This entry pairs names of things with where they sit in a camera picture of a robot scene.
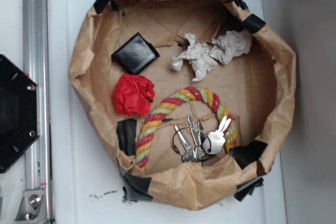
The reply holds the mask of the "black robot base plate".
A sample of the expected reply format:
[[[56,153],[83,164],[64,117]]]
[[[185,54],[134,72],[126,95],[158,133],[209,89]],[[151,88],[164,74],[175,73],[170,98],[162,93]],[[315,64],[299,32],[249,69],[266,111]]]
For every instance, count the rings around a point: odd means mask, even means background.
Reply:
[[[33,144],[38,133],[38,85],[1,55],[1,173]]]

